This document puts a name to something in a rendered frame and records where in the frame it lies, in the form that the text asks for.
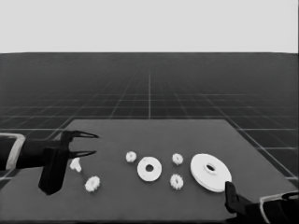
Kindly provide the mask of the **large thick white disc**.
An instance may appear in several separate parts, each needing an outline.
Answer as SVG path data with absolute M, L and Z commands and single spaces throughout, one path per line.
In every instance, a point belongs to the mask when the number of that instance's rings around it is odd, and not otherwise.
M 224 192 L 225 183 L 232 181 L 228 167 L 215 156 L 206 153 L 194 155 L 190 168 L 197 183 L 213 192 Z

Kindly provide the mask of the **small white T-shaped piece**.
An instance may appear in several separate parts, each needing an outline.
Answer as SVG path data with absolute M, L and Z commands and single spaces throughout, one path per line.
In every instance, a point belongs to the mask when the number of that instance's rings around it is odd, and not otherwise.
M 78 173 L 81 172 L 82 168 L 80 166 L 79 158 L 74 158 L 70 163 L 70 168 L 72 170 L 77 171 Z

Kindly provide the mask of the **white round carrier with pins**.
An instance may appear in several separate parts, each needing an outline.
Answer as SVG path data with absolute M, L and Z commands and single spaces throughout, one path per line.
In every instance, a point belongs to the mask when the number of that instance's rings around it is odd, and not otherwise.
M 144 157 L 137 165 L 137 174 L 143 181 L 156 181 L 162 174 L 162 165 L 154 157 Z

